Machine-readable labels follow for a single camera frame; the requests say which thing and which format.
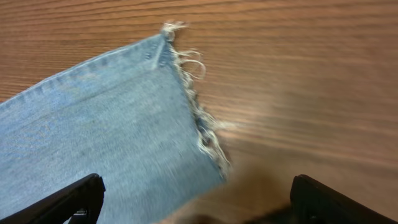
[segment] wooden table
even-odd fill
[[[164,223],[272,211],[297,174],[398,220],[396,0],[2,0],[0,100],[169,19],[204,54],[199,102],[237,125],[218,132],[230,182]]]

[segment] white thread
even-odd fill
[[[187,25],[184,22],[166,22],[162,28],[162,31],[167,36],[168,41],[172,42],[175,38],[174,31],[185,28]],[[201,151],[208,154],[220,168],[221,175],[223,177],[228,176],[228,171],[231,166],[227,160],[225,153],[220,147],[217,136],[214,133],[215,130],[230,127],[226,122],[219,122],[212,115],[207,113],[202,107],[196,102],[196,91],[192,89],[193,78],[203,79],[206,75],[206,66],[201,62],[201,53],[191,49],[186,51],[178,52],[173,47],[170,48],[172,55],[174,56],[174,66],[177,69],[178,75],[180,76],[182,83],[184,85],[185,94],[190,103],[190,109],[195,117],[200,118],[206,124],[208,129],[203,130],[203,134],[198,130],[198,145]],[[197,60],[188,59],[193,55],[199,56]],[[197,68],[192,72],[187,72],[182,68],[185,63],[196,63],[197,68],[201,68],[201,74],[199,76],[193,75]],[[204,142],[211,141],[212,146],[208,144],[205,145]]]

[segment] frayed hem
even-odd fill
[[[187,27],[187,25],[184,22],[166,22],[162,28],[162,32],[165,34],[169,42],[173,42],[175,31],[185,27]],[[188,98],[191,112],[195,117],[198,132],[198,146],[202,152],[208,154],[217,164],[220,169],[220,174],[224,178],[227,178],[231,164],[221,149],[214,131],[217,129],[227,128],[229,125],[227,123],[217,121],[212,117],[212,115],[207,113],[196,101],[197,93],[193,89],[193,78],[203,79],[206,74],[206,67],[200,59],[194,60],[189,58],[193,55],[200,56],[201,53],[194,50],[178,52],[172,46],[170,46],[170,51],[173,55],[174,67],[182,81],[185,94]],[[182,68],[182,65],[187,62],[196,63],[201,68],[201,75],[199,77],[194,76]]]

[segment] denim fabric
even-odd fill
[[[224,181],[196,122],[164,33],[46,78],[0,105],[0,218],[98,173],[98,223],[159,221]]]

